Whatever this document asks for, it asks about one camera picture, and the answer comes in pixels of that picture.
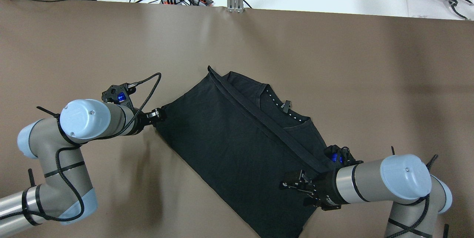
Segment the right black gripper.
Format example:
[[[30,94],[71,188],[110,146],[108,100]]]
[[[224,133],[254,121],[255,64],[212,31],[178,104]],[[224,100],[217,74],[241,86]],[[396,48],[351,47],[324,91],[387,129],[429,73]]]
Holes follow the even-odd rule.
[[[315,179],[304,170],[286,172],[279,184],[280,190],[296,190],[308,194],[305,207],[320,208],[323,211],[341,209],[343,199],[336,186],[337,171],[320,174]]]

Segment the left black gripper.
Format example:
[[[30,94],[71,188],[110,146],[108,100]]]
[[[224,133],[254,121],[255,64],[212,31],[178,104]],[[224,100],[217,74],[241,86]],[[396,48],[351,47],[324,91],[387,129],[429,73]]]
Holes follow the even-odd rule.
[[[159,122],[164,122],[167,118],[166,112],[162,108],[155,108],[150,113],[137,111],[137,116],[133,126],[133,134],[136,135],[147,125],[157,125]]]

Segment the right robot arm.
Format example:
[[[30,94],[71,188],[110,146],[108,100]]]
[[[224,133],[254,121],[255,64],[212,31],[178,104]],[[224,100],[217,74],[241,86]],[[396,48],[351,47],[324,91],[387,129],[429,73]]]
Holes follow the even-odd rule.
[[[279,188],[305,193],[305,206],[324,211],[391,201],[386,238],[431,238],[437,216],[453,202],[449,187],[430,173],[435,160],[437,155],[427,164],[416,155],[390,155],[371,162],[356,161],[313,179],[298,170],[286,173]]]

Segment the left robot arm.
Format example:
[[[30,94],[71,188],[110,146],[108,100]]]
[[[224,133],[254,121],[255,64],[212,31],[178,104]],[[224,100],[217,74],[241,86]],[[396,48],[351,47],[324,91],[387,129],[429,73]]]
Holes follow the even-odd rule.
[[[78,99],[61,113],[38,120],[18,134],[19,150],[40,162],[45,178],[1,199],[1,237],[6,238],[46,221],[69,225],[93,214],[98,201],[81,146],[93,140],[135,135],[146,125],[165,119],[164,110],[142,113],[127,106]]]

